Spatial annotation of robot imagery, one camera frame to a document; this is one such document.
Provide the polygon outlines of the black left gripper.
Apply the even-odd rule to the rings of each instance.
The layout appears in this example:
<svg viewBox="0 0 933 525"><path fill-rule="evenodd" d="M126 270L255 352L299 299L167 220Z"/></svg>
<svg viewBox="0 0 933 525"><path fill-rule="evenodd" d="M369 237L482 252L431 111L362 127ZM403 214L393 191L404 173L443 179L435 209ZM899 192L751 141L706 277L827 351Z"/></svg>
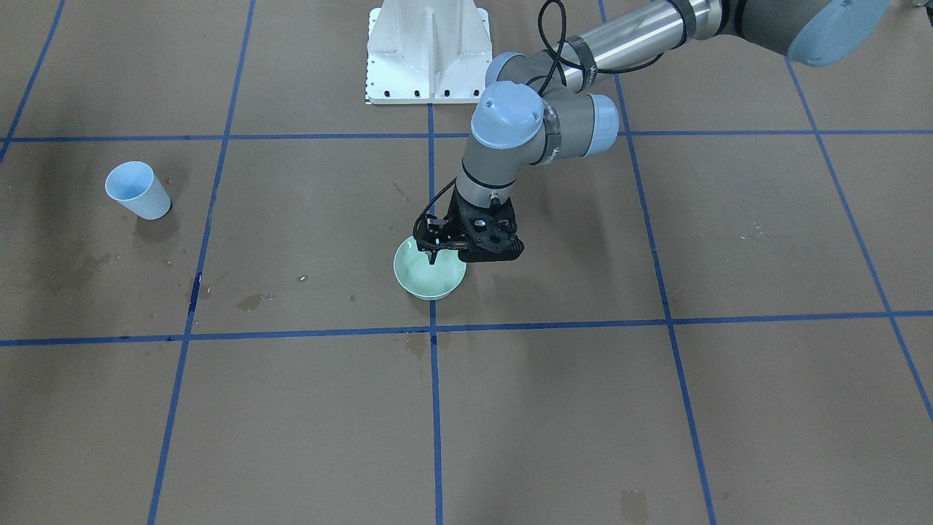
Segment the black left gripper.
<svg viewBox="0 0 933 525"><path fill-rule="evenodd" d="M434 265L443 250L457 252L465 263L492 263L516 260L522 255L524 243L517 234L518 226L511 200L501 203L493 196L490 207L477 207L467 202L456 187L452 189L448 210L443 218L426 214L426 239L417 239L417 249Z"/></svg>

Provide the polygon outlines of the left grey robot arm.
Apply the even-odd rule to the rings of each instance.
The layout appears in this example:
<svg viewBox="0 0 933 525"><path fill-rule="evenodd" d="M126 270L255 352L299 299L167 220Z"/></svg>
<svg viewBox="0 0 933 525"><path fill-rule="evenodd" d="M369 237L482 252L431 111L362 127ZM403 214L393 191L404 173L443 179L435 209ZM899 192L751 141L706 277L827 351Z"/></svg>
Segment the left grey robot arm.
<svg viewBox="0 0 933 525"><path fill-rule="evenodd" d="M515 260L524 245L511 190L526 166L608 150L620 132L616 103L594 84L646 69L690 41L735 36L792 62L822 67L876 29L886 1L651 1L583 34L563 32L533 55L493 58L443 217L423 210L413 241L430 265L440 252L465 263Z"/></svg>

